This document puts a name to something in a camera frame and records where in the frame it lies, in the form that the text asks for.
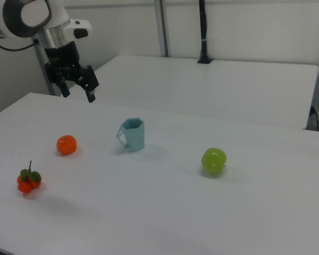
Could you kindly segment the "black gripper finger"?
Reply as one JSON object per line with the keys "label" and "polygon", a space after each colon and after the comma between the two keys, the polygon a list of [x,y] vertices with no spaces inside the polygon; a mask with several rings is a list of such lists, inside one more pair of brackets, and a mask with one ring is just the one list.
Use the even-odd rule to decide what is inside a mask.
{"label": "black gripper finger", "polygon": [[68,86],[66,84],[66,80],[64,79],[64,77],[63,77],[61,72],[57,73],[55,83],[59,87],[59,89],[60,89],[60,91],[62,93],[62,96],[64,98],[66,98],[66,97],[68,97],[70,95],[69,88],[68,88]]}
{"label": "black gripper finger", "polygon": [[99,86],[99,82],[90,65],[81,69],[77,84],[85,91],[88,101],[92,103],[96,99],[94,92]]}

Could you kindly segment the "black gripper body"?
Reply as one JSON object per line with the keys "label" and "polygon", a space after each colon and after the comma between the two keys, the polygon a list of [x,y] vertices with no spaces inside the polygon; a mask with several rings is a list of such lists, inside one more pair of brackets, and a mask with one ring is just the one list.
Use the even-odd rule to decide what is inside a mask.
{"label": "black gripper body", "polygon": [[80,57],[74,41],[58,48],[45,48],[45,53],[48,57],[45,70],[51,83],[69,80],[84,85],[82,73],[85,68],[79,63]]}

